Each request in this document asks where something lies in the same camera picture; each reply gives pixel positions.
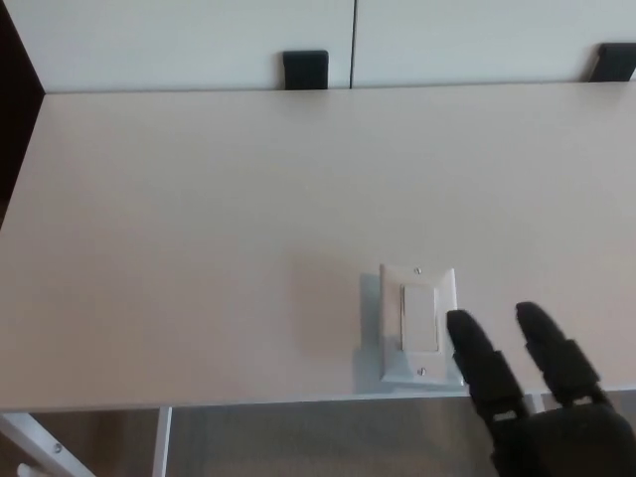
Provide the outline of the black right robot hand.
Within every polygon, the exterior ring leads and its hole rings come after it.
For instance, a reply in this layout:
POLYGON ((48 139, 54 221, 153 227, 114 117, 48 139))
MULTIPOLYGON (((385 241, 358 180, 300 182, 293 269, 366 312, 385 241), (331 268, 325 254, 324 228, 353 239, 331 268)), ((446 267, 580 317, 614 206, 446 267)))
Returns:
POLYGON ((556 409, 530 412, 503 353, 476 319, 465 310, 446 315, 453 359, 492 439, 498 475, 634 475, 635 432, 581 348, 534 302, 518 303, 516 317, 556 409))

